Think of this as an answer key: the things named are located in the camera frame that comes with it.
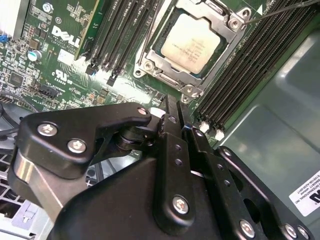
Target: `chip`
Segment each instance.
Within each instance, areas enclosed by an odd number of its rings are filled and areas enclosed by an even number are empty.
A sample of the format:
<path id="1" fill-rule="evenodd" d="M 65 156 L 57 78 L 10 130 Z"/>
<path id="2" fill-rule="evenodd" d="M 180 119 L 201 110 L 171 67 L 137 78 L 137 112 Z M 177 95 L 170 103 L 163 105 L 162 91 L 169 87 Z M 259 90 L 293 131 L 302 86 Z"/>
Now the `chip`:
<path id="1" fill-rule="evenodd" d="M 44 30 L 41 30 L 41 32 L 40 32 L 40 38 L 41 38 L 41 39 L 46 39 L 46 37 L 47 37 L 47 32 L 44 31 Z"/>
<path id="2" fill-rule="evenodd" d="M 168 34 L 161 53 L 172 66 L 198 74 L 208 63 L 221 39 L 205 19 L 181 14 Z"/>
<path id="3" fill-rule="evenodd" d="M 23 76 L 15 72 L 12 72 L 8 82 L 19 88 L 22 86 L 23 81 L 24 81 Z"/>
<path id="4" fill-rule="evenodd" d="M 104 97 L 102 97 L 102 96 L 98 96 L 98 97 L 96 98 L 96 102 L 97 102 L 98 104 L 104 104 L 105 101 L 106 101 L 106 99 L 105 99 Z"/>
<path id="5" fill-rule="evenodd" d="M 39 46 L 39 42 L 38 41 L 33 40 L 33 39 L 30 40 L 29 47 L 31 49 L 38 49 L 38 46 Z"/>

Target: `capacitor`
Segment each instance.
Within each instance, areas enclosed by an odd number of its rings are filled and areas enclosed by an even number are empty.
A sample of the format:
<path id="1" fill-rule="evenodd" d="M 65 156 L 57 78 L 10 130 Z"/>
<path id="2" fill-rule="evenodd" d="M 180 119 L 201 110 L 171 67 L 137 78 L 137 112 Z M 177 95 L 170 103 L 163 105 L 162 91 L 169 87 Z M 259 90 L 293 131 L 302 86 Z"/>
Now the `capacitor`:
<path id="1" fill-rule="evenodd" d="M 36 62 L 39 61 L 42 58 L 42 54 L 40 51 L 38 50 L 34 50 L 34 51 L 29 51 L 28 52 L 28 59 L 31 62 Z"/>

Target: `black cable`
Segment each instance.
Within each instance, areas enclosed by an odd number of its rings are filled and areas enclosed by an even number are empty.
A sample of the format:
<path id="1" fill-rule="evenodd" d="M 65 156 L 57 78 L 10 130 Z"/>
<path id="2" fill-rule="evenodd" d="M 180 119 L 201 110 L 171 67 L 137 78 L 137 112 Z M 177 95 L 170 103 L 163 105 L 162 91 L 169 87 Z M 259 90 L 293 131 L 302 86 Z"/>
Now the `black cable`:
<path id="1" fill-rule="evenodd" d="M 14 150 L 13 149 L 0 148 L 0 154 L 1 155 L 10 155 L 10 156 L 12 156 L 14 154 Z"/>
<path id="2" fill-rule="evenodd" d="M 104 178 L 104 171 L 102 169 L 101 162 L 98 162 L 94 165 L 95 168 L 95 175 L 97 182 L 101 182 Z"/>
<path id="3" fill-rule="evenodd" d="M 18 130 L 19 130 L 19 128 L 11 128 L 8 130 L 2 130 L 2 131 L 0 131 L 0 137 L 10 135 L 10 134 L 16 134 L 18 132 Z"/>
<path id="4" fill-rule="evenodd" d="M 39 111 L 33 106 L 31 105 L 31 103 L 29 103 L 27 100 L 25 100 L 23 97 L 18 96 L 12 92 L 8 92 L 8 91 L 0 91 L 0 96 L 11 96 L 21 102 L 23 102 L 24 104 L 26 104 L 29 108 L 31 108 L 31 110 L 35 113 L 38 113 Z"/>
<path id="5" fill-rule="evenodd" d="M 311 5 L 316 4 L 316 3 L 320 3 L 320 0 L 308 0 L 308 1 L 295 3 L 295 4 L 292 4 L 292 5 L 286 6 L 284 8 L 281 8 L 281 9 L 279 9 L 277 11 L 273 11 L 273 12 L 267 13 L 266 15 L 264 15 L 262 17 L 259 17 L 257 19 L 249 20 L 249 21 L 245 22 L 244 24 L 245 25 L 253 24 L 253 23 L 259 22 L 262 19 L 266 19 L 266 18 L 272 17 L 274 15 L 277 15 L 277 14 L 280 14 L 280 13 L 283 13 L 283 12 L 286 12 L 286 11 L 289 11 L 289 10 L 308 7 L 308 6 L 311 6 Z"/>

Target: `cable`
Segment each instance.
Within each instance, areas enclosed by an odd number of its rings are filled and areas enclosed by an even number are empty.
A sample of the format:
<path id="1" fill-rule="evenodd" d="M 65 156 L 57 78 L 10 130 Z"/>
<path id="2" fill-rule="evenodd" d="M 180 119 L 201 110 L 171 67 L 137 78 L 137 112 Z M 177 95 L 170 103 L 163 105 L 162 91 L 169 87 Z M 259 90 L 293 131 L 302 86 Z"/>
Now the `cable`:
<path id="1" fill-rule="evenodd" d="M 104 171 L 102 169 L 101 162 L 98 162 L 94 165 L 95 168 L 95 175 L 96 175 L 96 180 L 98 182 L 101 182 L 104 178 Z"/>
<path id="2" fill-rule="evenodd" d="M 19 128 L 11 128 L 8 130 L 2 130 L 2 131 L 0 131 L 0 137 L 10 135 L 10 134 L 16 134 L 18 132 L 18 130 L 19 130 Z"/>
<path id="3" fill-rule="evenodd" d="M 249 21 L 245 22 L 244 24 L 245 25 L 253 24 L 253 23 L 259 22 L 260 20 L 272 17 L 274 15 L 277 15 L 277 14 L 280 14 L 280 13 L 283 13 L 283 12 L 286 12 L 286 11 L 289 11 L 289 10 L 293 10 L 293 9 L 308 7 L 308 6 L 311 6 L 311 5 L 316 4 L 316 3 L 320 3 L 320 0 L 308 0 L 308 1 L 295 3 L 295 4 L 292 4 L 290 6 L 286 6 L 286 7 L 282 8 L 282 9 L 279 9 L 277 11 L 273 11 L 273 12 L 267 13 L 266 15 L 264 15 L 264 16 L 262 16 L 260 18 L 249 20 Z"/>
<path id="4" fill-rule="evenodd" d="M 31 103 L 29 103 L 29 102 L 28 102 L 27 100 L 25 100 L 23 97 L 18 96 L 18 95 L 16 95 L 16 94 L 11 93 L 11 92 L 8 92 L 8 91 L 0 91 L 0 96 L 6 96 L 6 95 L 7 95 L 7 96 L 11 96 L 11 97 L 13 97 L 13 98 L 15 98 L 15 99 L 23 102 L 23 103 L 26 104 L 29 108 L 31 108 L 31 110 L 32 110 L 33 112 L 35 112 L 35 113 L 38 113 L 38 112 L 39 112 L 34 106 L 31 105 Z"/>

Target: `silver screw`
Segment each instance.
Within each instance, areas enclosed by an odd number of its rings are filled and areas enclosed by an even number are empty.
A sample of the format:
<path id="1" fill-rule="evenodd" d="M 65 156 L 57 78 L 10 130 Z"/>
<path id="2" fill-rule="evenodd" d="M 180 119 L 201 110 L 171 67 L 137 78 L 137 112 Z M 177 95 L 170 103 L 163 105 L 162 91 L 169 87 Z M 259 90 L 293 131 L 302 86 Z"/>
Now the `silver screw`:
<path id="1" fill-rule="evenodd" d="M 146 111 L 144 108 L 142 108 L 142 107 L 139 107 L 139 108 L 138 108 L 138 112 L 139 112 L 140 114 L 142 114 L 142 115 L 147 115 L 147 111 Z"/>
<path id="2" fill-rule="evenodd" d="M 54 11 L 54 7 L 53 7 L 50 3 L 48 3 L 48 2 L 46 2 L 46 3 L 44 3 L 44 4 L 42 5 L 42 9 L 43 9 L 43 11 L 44 11 L 45 13 L 47 13 L 47 14 L 52 14 L 53 11 Z"/>
<path id="3" fill-rule="evenodd" d="M 145 64 L 143 65 L 144 69 L 147 71 L 151 71 L 154 68 L 154 65 L 150 61 L 146 61 Z"/>
<path id="4" fill-rule="evenodd" d="M 169 120 L 174 124 L 177 123 L 177 119 L 174 116 L 169 116 Z"/>
<path id="5" fill-rule="evenodd" d="M 294 230 L 294 228 L 292 226 L 290 226 L 289 224 L 285 224 L 284 227 L 285 227 L 285 230 L 287 231 L 287 233 L 291 237 L 293 237 L 294 239 L 297 238 L 297 233 L 296 233 L 296 231 Z"/>
<path id="6" fill-rule="evenodd" d="M 180 196 L 175 196 L 172 200 L 174 209 L 180 214 L 187 214 L 189 211 L 189 206 L 186 200 Z"/>
<path id="7" fill-rule="evenodd" d="M 82 154 L 87 146 L 82 140 L 74 139 L 68 142 L 68 149 L 75 154 Z"/>
<path id="8" fill-rule="evenodd" d="M 225 155 L 231 157 L 231 152 L 228 149 L 224 148 L 223 151 L 224 151 Z"/>
<path id="9" fill-rule="evenodd" d="M 37 130 L 38 130 L 38 133 L 46 137 L 52 137 L 56 135 L 58 132 L 58 129 L 54 125 L 49 123 L 43 123 L 39 125 Z"/>
<path id="10" fill-rule="evenodd" d="M 307 231 L 302 226 L 298 226 L 298 230 L 302 234 L 302 236 L 304 236 L 305 239 L 309 239 Z"/>
<path id="11" fill-rule="evenodd" d="M 195 133 L 196 133 L 199 137 L 203 137 L 203 136 L 204 136 L 204 134 L 203 134 L 200 130 L 198 130 L 198 129 L 195 130 Z"/>
<path id="12" fill-rule="evenodd" d="M 239 22 L 237 19 L 233 18 L 230 20 L 229 25 L 231 29 L 237 29 L 239 27 Z"/>
<path id="13" fill-rule="evenodd" d="M 240 227 L 245 235 L 247 235 L 249 238 L 253 239 L 255 237 L 255 231 L 254 228 L 251 226 L 251 224 L 246 220 L 240 221 Z"/>

